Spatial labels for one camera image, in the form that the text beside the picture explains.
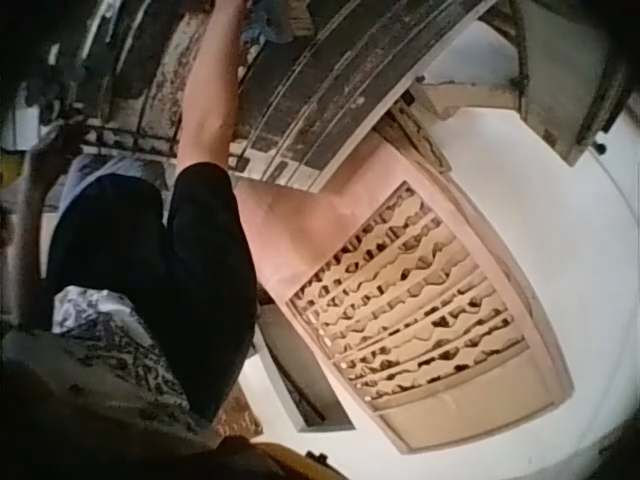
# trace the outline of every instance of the wooden cabinet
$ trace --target wooden cabinet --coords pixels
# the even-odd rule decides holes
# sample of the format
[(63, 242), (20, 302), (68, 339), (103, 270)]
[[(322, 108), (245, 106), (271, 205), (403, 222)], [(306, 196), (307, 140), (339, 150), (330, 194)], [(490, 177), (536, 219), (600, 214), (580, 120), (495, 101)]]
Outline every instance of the wooden cabinet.
[(238, 196), (263, 285), (402, 451), (491, 434), (570, 394), (490, 225), (375, 134), (316, 196), (256, 184)]

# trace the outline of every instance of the black shirt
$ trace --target black shirt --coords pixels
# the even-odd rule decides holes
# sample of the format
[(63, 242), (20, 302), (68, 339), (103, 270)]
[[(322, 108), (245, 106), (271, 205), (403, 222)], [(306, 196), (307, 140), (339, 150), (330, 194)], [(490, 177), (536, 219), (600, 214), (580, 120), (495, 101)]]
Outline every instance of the black shirt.
[(125, 295), (145, 321), (191, 409), (212, 419), (253, 339), (256, 278), (228, 174), (200, 163), (162, 197), (139, 178), (108, 174), (68, 206), (53, 234), (48, 308), (70, 285)]

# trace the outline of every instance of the black and white patterned cloth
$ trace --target black and white patterned cloth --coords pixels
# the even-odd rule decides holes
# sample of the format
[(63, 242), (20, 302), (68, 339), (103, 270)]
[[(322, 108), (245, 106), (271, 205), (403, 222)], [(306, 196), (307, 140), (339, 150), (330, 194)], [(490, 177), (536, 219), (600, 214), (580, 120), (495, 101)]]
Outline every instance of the black and white patterned cloth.
[(179, 435), (208, 425), (187, 398), (133, 305), (107, 290), (67, 287), (55, 298), (51, 332), (12, 331), (3, 360), (19, 361), (94, 410)]

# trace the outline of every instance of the wooden frame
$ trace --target wooden frame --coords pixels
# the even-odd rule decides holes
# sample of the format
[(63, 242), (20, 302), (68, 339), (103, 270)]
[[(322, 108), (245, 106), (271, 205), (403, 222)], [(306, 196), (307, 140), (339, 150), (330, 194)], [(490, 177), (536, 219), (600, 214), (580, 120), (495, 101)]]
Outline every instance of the wooden frame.
[[(372, 398), (365, 399), (371, 395), (359, 394), (353, 381), (341, 374), (340, 361), (346, 357), (329, 357), (326, 346), (305, 323), (304, 312), (289, 308), (290, 300), (372, 213), (405, 185), (428, 206), (425, 217), (440, 219), (469, 252), (499, 292), (524, 342), (508, 349), (499, 361), (484, 362), (425, 386), (420, 392), (414, 389), (403, 393), (402, 402), (372, 405)], [(490, 225), (475, 216), (450, 179), (435, 174), (428, 162), (408, 160), (376, 134), (370, 134), (318, 195), (254, 183), (241, 183), (237, 194), (261, 283), (320, 361), (399, 450), (416, 452), (490, 435), (541, 414), (570, 394), (571, 381), (543, 310), (535, 297), (528, 295), (531, 289), (526, 282), (524, 287), (514, 285), (516, 279), (522, 279), (521, 272), (511, 274), (510, 256), (502, 252), (496, 255), (488, 248), (504, 246), (495, 233), (487, 234), (492, 231)], [(481, 234), (477, 233), (478, 225), (482, 225)], [(516, 385), (519, 379), (525, 383)], [(500, 408), (491, 408), (495, 392), (503, 389), (512, 389), (511, 397), (520, 389), (520, 404), (510, 398)], [(470, 396), (482, 400), (481, 408), (488, 411), (480, 415), (481, 408), (465, 410), (465, 399)], [(457, 402), (453, 410), (451, 403), (447, 406), (451, 399)], [(441, 412), (438, 417), (446, 421), (434, 426), (437, 418), (431, 418), (429, 428), (435, 428), (438, 434), (427, 438), (424, 432), (429, 412)]]

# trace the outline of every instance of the person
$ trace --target person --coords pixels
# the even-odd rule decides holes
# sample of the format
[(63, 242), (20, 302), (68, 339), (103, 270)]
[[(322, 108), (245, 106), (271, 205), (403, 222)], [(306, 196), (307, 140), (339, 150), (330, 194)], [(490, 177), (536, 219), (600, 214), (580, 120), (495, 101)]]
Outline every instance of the person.
[[(129, 442), (116, 440), (123, 429), (187, 439), (188, 451), (210, 448), (202, 433), (238, 378), (257, 310), (227, 173), (246, 11), (246, 0), (215, 2), (182, 100), (166, 226), (162, 164), (81, 155), (69, 170), (41, 278), (43, 205), (79, 153), (82, 122), (54, 124), (29, 152), (14, 232), (17, 327), (2, 343), (3, 428), (18, 422), (16, 452), (29, 451), (21, 442), (34, 441), (24, 428), (32, 421), (35, 431), (58, 436), (94, 424), (109, 432), (62, 435), (47, 449), (52, 458), (70, 446), (98, 455), (87, 442), (129, 458)], [(149, 448), (163, 451), (159, 443)]]

